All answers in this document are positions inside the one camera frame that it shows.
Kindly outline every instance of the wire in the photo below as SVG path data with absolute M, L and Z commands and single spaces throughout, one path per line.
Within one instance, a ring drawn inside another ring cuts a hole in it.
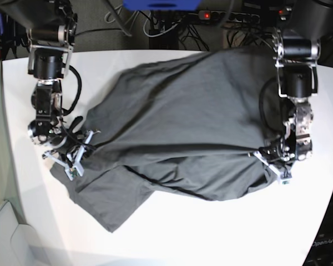
M 271 47 L 271 45 L 264 39 L 262 38 L 261 36 L 258 36 L 256 33 L 253 33 L 249 30 L 244 30 L 244 29 L 239 29 L 239 28 L 228 28 L 228 27 L 221 27 L 222 29 L 225 29 L 225 30 L 238 30 L 240 32 L 245 32 L 245 33 L 249 33 L 251 34 L 252 36 L 254 36 L 255 38 L 259 39 L 262 43 L 264 43 L 266 46 L 268 46 L 272 51 L 274 51 L 274 49 Z
M 226 38 L 227 38 L 227 43 L 228 43 L 228 48 L 231 48 L 232 47 L 232 44 L 231 44 L 231 41 L 229 39 L 229 35 L 232 31 L 230 30 L 227 30 L 227 34 L 226 34 Z
M 184 44 L 184 42 L 179 38 L 179 43 L 181 43 L 182 45 L 183 45 L 183 47 L 184 47 L 184 50 L 188 50 L 187 48 L 186 48 L 186 45 Z
M 198 41 L 197 41 L 198 38 L 197 38 L 196 36 L 193 35 L 193 33 L 192 33 L 191 30 L 190 30 L 190 27 L 188 27 L 188 28 L 189 28 L 189 33 L 190 33 L 191 36 L 186 36 L 186 37 L 193 37 L 193 39 L 194 39 L 196 45 L 198 46 L 199 50 L 202 51 L 201 46 L 200 46 L 200 44 L 199 44 Z
M 116 6 L 114 9 L 117 12 L 117 15 L 120 16 L 122 9 L 123 9 L 123 5 L 120 4 L 120 5 Z M 138 14 L 139 14 L 138 11 L 134 11 L 124 24 L 127 25 L 133 19 L 133 21 L 132 21 L 132 26 L 133 26 L 136 16 L 138 16 Z M 108 12 L 104 17 L 105 22 L 108 24 L 114 23 L 116 21 L 115 18 L 110 21 L 109 20 L 110 17 L 111 17 L 111 12 Z
M 232 10 L 233 10 L 233 6 L 234 6 L 234 0 L 230 0 L 230 4 L 229 4 L 229 7 L 228 7 L 228 10 L 225 14 L 225 16 L 221 19 L 221 21 L 218 23 L 218 27 L 221 28 L 229 19 L 229 16 L 231 15 L 232 13 Z
M 239 46 L 243 46 L 244 45 L 244 42 L 245 42 L 245 40 L 247 40 L 247 38 L 248 38 L 248 32 L 244 35 L 244 38 L 243 38 L 243 40 L 240 42 L 240 44 L 239 44 Z
M 21 46 L 22 47 L 24 47 L 24 48 L 26 48 L 26 51 L 29 53 L 29 47 L 30 47 L 30 45 L 27 43 L 27 44 L 25 44 L 24 42 L 23 42 L 23 39 L 21 38 L 21 40 L 20 40 L 20 43 L 21 43 Z
M 63 131 L 67 134 L 67 136 L 68 137 L 70 137 L 75 143 L 77 143 L 77 144 L 79 144 L 79 145 L 82 145 L 83 147 L 85 147 L 86 149 L 90 149 L 90 150 L 92 150 L 92 151 L 95 151 L 96 150 L 96 147 L 95 146 L 93 146 L 93 145 L 90 145 L 90 144 L 85 144 L 85 143 L 82 143 L 81 141 L 79 141 L 79 140 L 77 140 L 75 137 L 73 137 L 69 132 L 68 132 L 68 130 L 65 128 L 65 126 L 63 125 L 63 123 L 65 123 L 64 122 L 64 120 L 63 120 L 63 118 L 62 118 L 62 116 L 60 116 L 60 123 L 61 123 L 61 127 L 62 127 L 62 129 L 63 129 Z
M 233 34 L 233 36 L 232 36 L 232 38 L 231 38 L 231 47 L 233 46 L 234 41 L 235 41 L 235 40 L 238 40 L 239 37 L 237 37 L 236 39 L 234 39 L 234 38 L 237 36 L 238 33 L 240 33 L 239 30 L 237 30 L 237 31 Z
M 171 32 L 173 29 L 175 29 L 175 28 L 179 25 L 179 23 L 181 22 L 181 20 L 179 20 L 178 22 L 176 22 L 175 25 L 173 25 L 172 27 L 170 27 L 170 28 L 167 29 L 166 31 L 161 32 L 161 33 L 158 33 L 158 34 L 156 34 L 156 35 L 150 35 L 150 34 L 147 33 L 147 31 L 146 31 L 146 29 L 145 29 L 145 26 L 147 25 L 147 22 L 148 22 L 148 20 L 146 19 L 145 22 L 144 22 L 144 25 L 143 25 L 143 32 L 144 32 L 144 34 L 145 34 L 147 37 L 149 37 L 149 38 L 155 38 L 155 37 L 162 36 L 162 35 L 164 35 L 164 34 L 166 34 L 166 33 L 168 33 L 168 32 Z
M 77 106 L 77 103 L 79 101 L 80 95 L 82 93 L 82 77 L 79 75 L 79 72 L 74 67 L 72 67 L 71 65 L 69 66 L 69 70 L 71 72 L 73 72 L 73 74 L 77 77 L 78 90 L 77 90 L 77 94 L 76 94 L 75 99 L 72 102 L 72 105 L 70 106 L 70 108 L 68 110 L 63 109 L 63 116 L 67 116 L 67 115 L 71 114 L 71 112 Z
M 120 16 L 117 14 L 116 10 L 114 7 L 111 5 L 109 0 L 102 0 L 107 9 L 111 12 L 111 15 L 115 18 L 117 24 L 120 26 L 121 30 L 124 32 L 124 34 L 128 37 L 132 37 L 131 32 L 129 29 L 127 29 L 126 25 L 123 23 L 121 20 Z
M 201 38 L 198 30 L 196 29 L 196 27 L 194 25 L 190 25 L 190 29 L 192 32 L 195 33 L 195 35 L 198 37 L 198 39 L 200 40 L 200 42 L 202 43 L 202 45 L 205 47 L 206 51 L 210 51 L 209 46 L 207 45 L 207 43 L 204 42 L 204 40 Z
M 89 30 L 85 30 L 83 32 L 79 32 L 75 35 L 75 37 L 87 34 L 87 33 L 91 33 L 91 32 L 104 32 L 104 31 L 110 31 L 110 30 L 117 30 L 119 32 L 121 32 L 122 30 L 119 28 L 106 28 L 106 29 L 89 29 Z

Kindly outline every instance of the black cable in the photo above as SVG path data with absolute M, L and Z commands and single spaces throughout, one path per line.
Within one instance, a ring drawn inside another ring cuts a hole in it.
M 236 35 L 239 33 L 239 30 L 237 30 L 234 34 L 233 34 L 233 36 L 232 36 L 232 38 L 231 38 L 231 47 L 233 47 L 233 42 L 234 42 L 234 38 L 236 37 Z
M 126 36 L 128 36 L 128 37 L 132 37 L 131 32 L 126 27 L 126 25 L 123 23 L 122 19 L 117 14 L 115 8 L 111 5 L 110 1 L 109 0 L 102 0 L 102 2 L 105 4 L 107 9 L 111 12 L 111 15 L 114 17 L 114 19 L 116 20 L 117 24 L 120 26 L 120 28 L 124 32 L 124 34 L 126 34 Z
M 71 72 L 73 72 L 73 74 L 77 77 L 77 81 L 78 81 L 78 90 L 77 90 L 77 94 L 75 96 L 75 99 L 72 103 L 72 105 L 70 106 L 70 108 L 68 110 L 63 109 L 63 116 L 67 116 L 69 114 L 72 113 L 72 111 L 74 110 L 74 108 L 77 106 L 77 103 L 79 101 L 80 95 L 82 93 L 82 77 L 80 76 L 80 74 L 78 73 L 78 71 L 73 68 L 71 65 L 69 66 L 69 70 Z
M 231 15 L 232 13 L 232 10 L 233 10 L 233 6 L 234 6 L 234 2 L 235 0 L 230 0 L 230 4 L 229 4 L 229 7 L 228 7 L 228 10 L 225 14 L 225 16 L 221 19 L 221 21 L 218 23 L 217 27 L 221 28 L 229 19 L 229 16 Z
M 197 41 L 197 37 L 194 36 L 193 33 L 191 32 L 191 30 L 190 30 L 190 26 L 188 26 L 188 28 L 189 28 L 189 33 L 190 33 L 190 35 L 193 37 L 193 40 L 196 42 L 196 45 L 198 46 L 199 50 L 202 51 L 201 46 L 199 45 L 199 43 L 198 43 L 198 41 Z
M 231 41 L 230 41 L 230 39 L 229 39 L 229 33 L 230 33 L 231 31 L 229 30 L 229 31 L 227 31 L 227 35 L 226 35 L 226 39 L 227 39 L 227 43 L 228 43 L 228 48 L 231 48 L 232 47 L 232 45 L 231 45 Z
M 244 46 L 248 37 L 249 37 L 249 32 L 251 31 L 252 27 L 251 27 L 251 24 L 249 25 L 248 27 L 248 32 L 244 35 L 244 38 L 243 40 L 240 42 L 239 46 Z
M 312 68 L 312 70 L 313 70 L 313 78 L 314 78 L 315 91 L 318 92 L 318 73 L 317 73 L 317 67 Z
M 154 22 L 152 18 L 150 18 L 147 14 L 145 14 L 144 12 L 142 12 L 141 10 L 138 10 L 139 13 L 141 13 L 143 16 L 145 16 L 147 18 L 147 20 L 149 20 L 151 23 L 153 23 L 153 25 L 157 25 L 157 22 Z
M 184 31 L 183 31 L 180 35 L 183 35 L 186 31 L 188 31 L 188 32 L 186 33 L 185 36 L 182 37 L 183 42 L 185 41 L 186 36 L 190 36 L 190 27 L 189 27 L 189 25 L 186 25 L 186 26 L 185 26 Z
M 22 38 L 21 38 L 21 40 L 20 40 L 20 43 L 21 43 L 21 46 L 24 47 L 24 48 L 29 47 L 28 44 L 25 44 L 25 43 L 23 42 L 23 39 L 22 39 Z
M 87 34 L 87 33 L 91 33 L 91 32 L 104 32 L 104 31 L 110 31 L 110 30 L 117 30 L 119 32 L 121 32 L 122 30 L 119 28 L 107 28 L 107 29 L 89 29 L 89 30 L 85 30 L 83 32 L 79 32 L 75 35 L 75 37 Z
M 75 137 L 73 137 L 69 132 L 68 130 L 65 128 L 65 126 L 63 125 L 64 123 L 64 120 L 63 120 L 63 116 L 62 116 L 62 112 L 60 111 L 60 123 L 61 123 L 61 128 L 63 129 L 63 131 L 67 134 L 68 137 L 70 137 L 75 143 L 79 144 L 79 145 L 82 145 L 83 147 L 85 147 L 86 149 L 90 149 L 92 151 L 95 151 L 96 150 L 96 147 L 91 145 L 91 144 L 85 144 L 85 143 L 82 143 L 81 141 L 77 140 Z
M 239 29 L 239 28 L 228 28 L 228 27 L 222 27 L 222 29 L 225 30 L 238 30 L 240 32 L 248 32 L 249 34 L 253 35 L 255 38 L 259 39 L 260 41 L 262 41 L 266 46 L 268 46 L 272 51 L 274 51 L 274 49 L 271 47 L 271 45 L 261 36 L 258 36 L 256 33 L 251 32 L 251 31 L 247 31 L 247 30 L 243 30 L 243 29 Z
M 333 55 L 333 48 L 332 48 L 332 51 L 323 60 L 321 60 L 319 63 L 320 64 L 325 63 L 328 59 L 330 59 L 332 57 L 332 55 Z
M 274 83 L 277 83 L 278 79 L 276 77 L 273 77 L 269 79 L 261 88 L 260 94 L 259 94 L 259 114 L 260 114 L 260 119 L 263 125 L 268 128 L 270 131 L 277 133 L 279 132 L 278 130 L 272 128 L 268 121 L 266 120 L 265 114 L 264 114 L 264 99 L 265 99 L 265 93 L 268 88 L 270 88 Z
M 183 41 L 181 41 L 181 39 L 179 38 L 179 43 L 181 43 L 182 45 L 183 45 L 183 47 L 184 47 L 184 50 L 188 50 L 187 48 L 186 48 L 186 45 L 185 45 L 185 43 L 183 42 Z
M 200 42 L 202 43 L 202 45 L 205 47 L 206 51 L 210 51 L 209 46 L 207 45 L 207 43 L 201 38 L 199 31 L 196 29 L 196 27 L 194 25 L 190 25 L 190 29 L 191 31 L 194 32 L 194 34 L 198 37 L 198 39 L 200 40 Z

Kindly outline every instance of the dark gray shirt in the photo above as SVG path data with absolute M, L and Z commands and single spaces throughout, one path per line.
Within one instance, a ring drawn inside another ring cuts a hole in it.
M 123 72 L 84 124 L 99 129 L 85 174 L 52 174 L 108 231 L 154 191 L 210 201 L 239 198 L 274 180 L 248 153 L 264 146 L 258 101 L 275 75 L 271 53 L 241 48 L 140 65 Z M 265 99 L 273 119 L 276 89 Z

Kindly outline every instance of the wrinkled fabric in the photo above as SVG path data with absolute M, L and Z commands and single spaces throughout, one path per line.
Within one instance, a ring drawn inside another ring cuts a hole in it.
M 154 191 L 224 201 L 275 177 L 248 153 L 264 146 L 259 92 L 275 75 L 271 53 L 238 48 L 140 65 L 123 72 L 89 110 L 85 129 L 99 129 L 85 173 L 53 176 L 71 199 L 108 231 L 119 228 Z M 275 122 L 276 90 L 265 99 Z

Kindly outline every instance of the blue box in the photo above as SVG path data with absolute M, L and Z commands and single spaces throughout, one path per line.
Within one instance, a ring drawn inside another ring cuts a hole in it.
M 129 10 L 195 10 L 201 0 L 124 0 Z

